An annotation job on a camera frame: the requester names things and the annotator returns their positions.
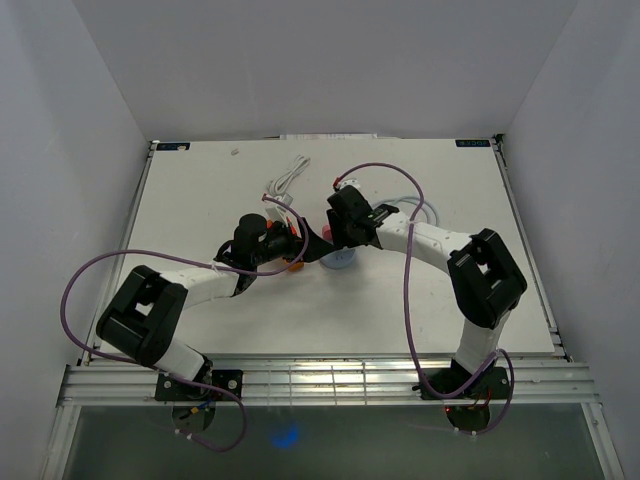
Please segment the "pink plug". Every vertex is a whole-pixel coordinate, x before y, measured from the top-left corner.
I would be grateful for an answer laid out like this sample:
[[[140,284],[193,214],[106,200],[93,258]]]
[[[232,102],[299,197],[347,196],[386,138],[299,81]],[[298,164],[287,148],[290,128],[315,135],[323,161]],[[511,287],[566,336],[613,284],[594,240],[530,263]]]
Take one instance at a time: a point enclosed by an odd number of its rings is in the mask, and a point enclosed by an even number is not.
[[[331,227],[329,225],[324,225],[322,228],[322,238],[329,242],[332,243],[333,242],[333,236],[332,236],[332,232],[331,232]]]

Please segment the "orange power strip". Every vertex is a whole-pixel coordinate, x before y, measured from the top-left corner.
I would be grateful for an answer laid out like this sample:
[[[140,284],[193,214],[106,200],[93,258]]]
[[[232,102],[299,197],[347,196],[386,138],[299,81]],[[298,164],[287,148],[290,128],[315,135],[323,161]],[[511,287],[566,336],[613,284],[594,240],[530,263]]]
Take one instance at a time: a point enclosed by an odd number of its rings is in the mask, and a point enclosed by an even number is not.
[[[301,270],[304,267],[304,262],[303,261],[298,261],[295,263],[291,263],[288,267],[288,271],[289,272],[296,272]]]

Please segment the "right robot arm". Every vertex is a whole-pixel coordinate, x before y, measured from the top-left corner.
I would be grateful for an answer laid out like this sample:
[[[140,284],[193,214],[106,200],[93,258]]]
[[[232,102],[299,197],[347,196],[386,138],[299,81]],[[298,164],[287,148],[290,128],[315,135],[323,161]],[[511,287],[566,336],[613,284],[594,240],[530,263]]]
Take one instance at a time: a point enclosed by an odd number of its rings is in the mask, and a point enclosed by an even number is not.
[[[410,325],[409,275],[413,259],[447,274],[464,317],[458,349],[445,384],[437,389],[422,371],[420,386],[433,398],[474,397],[488,384],[486,370],[499,355],[499,338],[527,282],[502,238],[493,230],[458,233],[417,221],[397,207],[372,207],[355,182],[336,181],[327,211],[337,248],[373,246],[405,255],[403,308],[411,356],[417,357]]]

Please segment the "red cube socket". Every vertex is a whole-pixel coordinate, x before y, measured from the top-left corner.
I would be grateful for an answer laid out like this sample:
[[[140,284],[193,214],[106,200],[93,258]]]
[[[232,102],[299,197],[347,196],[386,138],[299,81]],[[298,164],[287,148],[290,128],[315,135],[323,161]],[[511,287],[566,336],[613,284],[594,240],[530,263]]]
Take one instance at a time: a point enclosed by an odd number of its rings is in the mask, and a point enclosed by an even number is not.
[[[271,236],[284,235],[288,236],[292,233],[291,225],[289,223],[283,223],[281,221],[267,221],[267,232]]]

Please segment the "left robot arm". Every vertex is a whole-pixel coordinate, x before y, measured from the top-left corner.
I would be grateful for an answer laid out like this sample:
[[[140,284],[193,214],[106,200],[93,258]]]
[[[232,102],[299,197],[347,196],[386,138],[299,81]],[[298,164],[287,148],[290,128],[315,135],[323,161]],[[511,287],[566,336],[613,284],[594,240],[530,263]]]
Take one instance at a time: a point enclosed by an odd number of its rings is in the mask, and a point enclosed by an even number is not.
[[[102,313],[97,335],[135,363],[178,377],[188,398],[201,399],[211,390],[212,376],[207,357],[174,337],[182,312],[240,295],[257,279],[258,268],[271,261],[310,263],[333,251],[306,222],[297,234],[289,223],[246,214],[204,269],[135,267]]]

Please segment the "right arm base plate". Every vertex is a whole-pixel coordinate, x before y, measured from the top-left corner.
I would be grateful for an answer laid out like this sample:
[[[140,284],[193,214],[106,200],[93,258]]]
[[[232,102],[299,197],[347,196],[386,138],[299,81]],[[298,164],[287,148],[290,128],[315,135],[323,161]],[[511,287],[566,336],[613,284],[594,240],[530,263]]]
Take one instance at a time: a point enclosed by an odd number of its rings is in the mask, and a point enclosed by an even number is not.
[[[422,372],[431,387],[440,394],[450,394],[462,387],[472,374],[455,360],[446,368],[427,368]],[[489,366],[456,399],[498,399],[506,400],[511,392],[511,383],[504,367],[493,360]]]

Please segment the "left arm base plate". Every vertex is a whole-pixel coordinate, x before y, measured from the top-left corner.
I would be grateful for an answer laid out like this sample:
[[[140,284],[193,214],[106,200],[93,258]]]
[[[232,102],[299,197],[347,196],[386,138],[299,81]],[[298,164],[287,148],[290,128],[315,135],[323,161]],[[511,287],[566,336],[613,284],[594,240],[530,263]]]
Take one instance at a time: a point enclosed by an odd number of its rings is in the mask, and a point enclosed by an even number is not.
[[[241,398],[243,377],[244,372],[239,369],[214,369],[205,373],[201,379],[196,379],[196,382],[229,391]],[[230,401],[230,398],[218,391],[191,386],[167,374],[158,375],[153,398],[165,402]]]

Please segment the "light blue round socket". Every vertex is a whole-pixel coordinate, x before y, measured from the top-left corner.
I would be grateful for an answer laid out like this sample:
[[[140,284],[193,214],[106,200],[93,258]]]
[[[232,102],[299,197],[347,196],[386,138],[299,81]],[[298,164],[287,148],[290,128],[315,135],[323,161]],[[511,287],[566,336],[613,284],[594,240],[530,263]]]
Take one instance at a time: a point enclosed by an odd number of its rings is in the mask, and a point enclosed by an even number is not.
[[[320,259],[320,263],[331,270],[341,270],[349,267],[356,256],[354,249],[342,249],[331,252]]]

